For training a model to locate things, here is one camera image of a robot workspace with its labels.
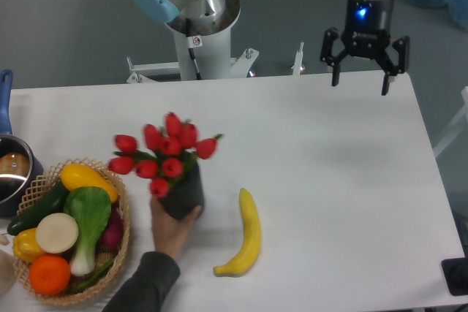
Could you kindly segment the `person's hand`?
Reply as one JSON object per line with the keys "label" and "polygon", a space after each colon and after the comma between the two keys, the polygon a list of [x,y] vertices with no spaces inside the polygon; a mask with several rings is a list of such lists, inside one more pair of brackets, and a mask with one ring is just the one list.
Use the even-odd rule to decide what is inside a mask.
{"label": "person's hand", "polygon": [[196,206],[183,219],[177,220],[166,213],[156,197],[152,197],[151,229],[155,251],[177,260],[203,207]]}

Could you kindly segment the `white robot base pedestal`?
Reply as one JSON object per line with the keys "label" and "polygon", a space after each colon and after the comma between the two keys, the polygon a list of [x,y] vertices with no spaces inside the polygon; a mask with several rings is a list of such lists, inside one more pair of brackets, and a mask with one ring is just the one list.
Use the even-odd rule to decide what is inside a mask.
{"label": "white robot base pedestal", "polygon": [[231,56],[231,29],[241,14],[240,0],[191,0],[181,12],[168,0],[135,0],[150,15],[166,20],[177,54],[176,62],[134,65],[127,60],[129,83],[152,83],[178,74],[182,81],[254,77],[252,67],[260,55],[247,47]]}

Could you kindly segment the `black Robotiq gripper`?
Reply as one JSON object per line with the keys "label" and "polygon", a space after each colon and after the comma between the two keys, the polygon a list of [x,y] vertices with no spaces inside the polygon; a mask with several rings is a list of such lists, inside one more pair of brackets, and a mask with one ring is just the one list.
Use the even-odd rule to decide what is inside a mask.
{"label": "black Robotiq gripper", "polygon": [[[393,5],[394,0],[347,0],[343,32],[331,27],[322,38],[320,60],[331,68],[333,87],[339,84],[341,62],[349,55],[377,59],[384,72],[382,96],[389,91],[390,78],[407,71],[410,62],[410,38],[390,38]],[[338,39],[342,40],[344,48],[334,54],[333,46]],[[396,64],[386,51],[388,46],[398,54]]]}

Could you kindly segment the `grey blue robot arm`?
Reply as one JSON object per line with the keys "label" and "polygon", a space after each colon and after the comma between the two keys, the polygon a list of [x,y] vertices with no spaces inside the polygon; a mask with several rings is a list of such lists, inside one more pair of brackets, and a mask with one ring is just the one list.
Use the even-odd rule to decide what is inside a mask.
{"label": "grey blue robot arm", "polygon": [[[259,53],[246,49],[230,55],[231,28],[240,15],[239,0],[133,0],[151,19],[165,24],[175,41],[182,80],[248,77]],[[347,0],[344,30],[329,28],[320,60],[338,85],[341,61],[347,56],[375,61],[384,73],[382,94],[409,66],[410,39],[394,39],[390,21],[394,0]]]}

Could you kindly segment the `dark grey sleeved forearm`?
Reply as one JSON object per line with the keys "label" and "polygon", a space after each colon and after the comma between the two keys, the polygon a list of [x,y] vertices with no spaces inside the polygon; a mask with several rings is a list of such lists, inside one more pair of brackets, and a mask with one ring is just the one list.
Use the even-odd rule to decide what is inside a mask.
{"label": "dark grey sleeved forearm", "polygon": [[125,281],[103,311],[161,311],[163,302],[178,280],[176,261],[157,251],[144,253],[132,277]]}

